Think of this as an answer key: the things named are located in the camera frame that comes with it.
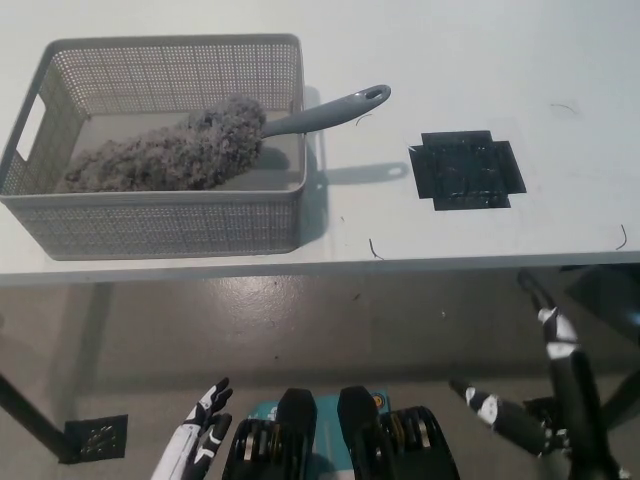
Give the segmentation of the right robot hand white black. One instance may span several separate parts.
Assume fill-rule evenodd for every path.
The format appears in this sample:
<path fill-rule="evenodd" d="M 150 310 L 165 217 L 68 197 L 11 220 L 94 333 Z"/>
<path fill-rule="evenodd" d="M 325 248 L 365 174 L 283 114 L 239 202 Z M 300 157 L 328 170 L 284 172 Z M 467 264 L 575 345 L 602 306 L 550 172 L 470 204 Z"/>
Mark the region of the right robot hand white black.
<path fill-rule="evenodd" d="M 526 270 L 518 273 L 540 322 L 559 421 L 537 418 L 525 407 L 486 393 L 463 380 L 450 388 L 493 433 L 535 457 L 555 451 L 569 460 L 571 479 L 628 479 L 611 453 L 599 391 L 572 322 L 549 292 Z"/>

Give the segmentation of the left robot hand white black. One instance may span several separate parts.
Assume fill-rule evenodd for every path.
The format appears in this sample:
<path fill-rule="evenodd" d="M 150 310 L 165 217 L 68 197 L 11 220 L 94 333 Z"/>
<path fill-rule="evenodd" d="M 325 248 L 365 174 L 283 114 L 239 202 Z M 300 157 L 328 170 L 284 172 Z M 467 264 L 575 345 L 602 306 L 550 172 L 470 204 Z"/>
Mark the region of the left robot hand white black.
<path fill-rule="evenodd" d="M 152 479 L 202 480 L 229 430 L 232 416 L 222 413 L 233 394 L 229 378 L 213 385 L 176 428 Z"/>

